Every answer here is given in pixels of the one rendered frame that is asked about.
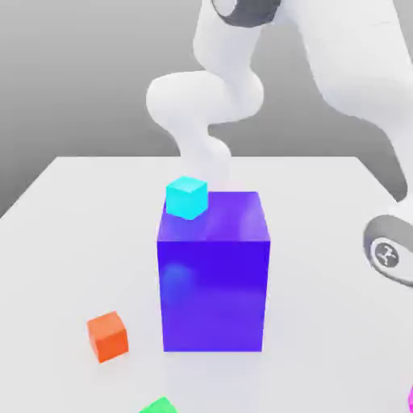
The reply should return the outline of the large purple box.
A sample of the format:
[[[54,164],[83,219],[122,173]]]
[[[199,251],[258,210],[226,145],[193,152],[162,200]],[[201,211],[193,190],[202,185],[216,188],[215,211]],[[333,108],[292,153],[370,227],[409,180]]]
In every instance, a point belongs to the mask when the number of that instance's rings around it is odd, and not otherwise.
[[[188,221],[162,214],[157,236],[166,352],[260,352],[270,235],[256,192],[211,192]]]

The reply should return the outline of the small orange cube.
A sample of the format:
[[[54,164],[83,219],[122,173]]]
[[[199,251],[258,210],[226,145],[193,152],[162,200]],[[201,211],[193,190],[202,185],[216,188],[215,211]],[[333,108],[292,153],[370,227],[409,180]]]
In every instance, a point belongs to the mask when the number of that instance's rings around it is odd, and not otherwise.
[[[90,319],[86,326],[91,347],[99,363],[129,351],[127,329],[116,311]]]

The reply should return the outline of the small green cube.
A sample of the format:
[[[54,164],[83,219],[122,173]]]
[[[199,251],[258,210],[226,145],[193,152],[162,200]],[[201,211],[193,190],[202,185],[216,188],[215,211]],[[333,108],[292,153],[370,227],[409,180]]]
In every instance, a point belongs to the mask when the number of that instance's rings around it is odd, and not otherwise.
[[[177,409],[166,397],[161,397],[143,408],[139,413],[177,413]]]

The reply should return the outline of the small cyan cube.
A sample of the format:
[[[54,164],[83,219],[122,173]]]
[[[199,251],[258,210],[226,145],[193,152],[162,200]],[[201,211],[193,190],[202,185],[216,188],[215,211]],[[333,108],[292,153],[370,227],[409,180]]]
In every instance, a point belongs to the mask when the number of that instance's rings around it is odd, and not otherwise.
[[[205,181],[182,176],[166,186],[165,210],[167,214],[193,220],[207,208],[208,187]]]

